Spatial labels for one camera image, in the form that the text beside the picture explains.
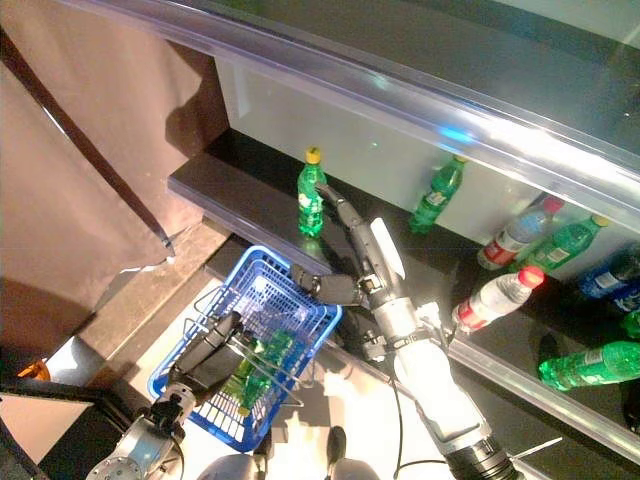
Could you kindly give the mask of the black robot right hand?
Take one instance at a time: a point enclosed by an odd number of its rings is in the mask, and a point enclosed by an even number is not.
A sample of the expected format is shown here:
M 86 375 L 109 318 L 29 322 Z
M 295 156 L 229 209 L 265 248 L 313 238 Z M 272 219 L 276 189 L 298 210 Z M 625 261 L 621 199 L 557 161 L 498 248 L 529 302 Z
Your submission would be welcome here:
M 404 274 L 397 271 L 383 243 L 371 224 L 358 214 L 353 205 L 327 184 L 318 183 L 315 190 L 334 208 L 335 213 L 358 259 L 359 275 L 317 275 L 293 264 L 290 275 L 294 283 L 320 303 L 343 306 L 365 306 L 372 310 L 408 295 Z

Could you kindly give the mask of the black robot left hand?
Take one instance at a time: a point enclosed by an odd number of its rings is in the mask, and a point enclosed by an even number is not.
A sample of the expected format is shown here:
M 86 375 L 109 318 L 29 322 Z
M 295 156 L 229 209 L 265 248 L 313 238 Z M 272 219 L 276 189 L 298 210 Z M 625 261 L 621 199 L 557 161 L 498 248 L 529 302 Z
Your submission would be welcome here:
M 197 333 L 171 367 L 168 382 L 185 385 L 198 403 L 209 400 L 242 362 L 242 355 L 229 344 L 243 331 L 241 315 L 231 311 L 207 332 Z

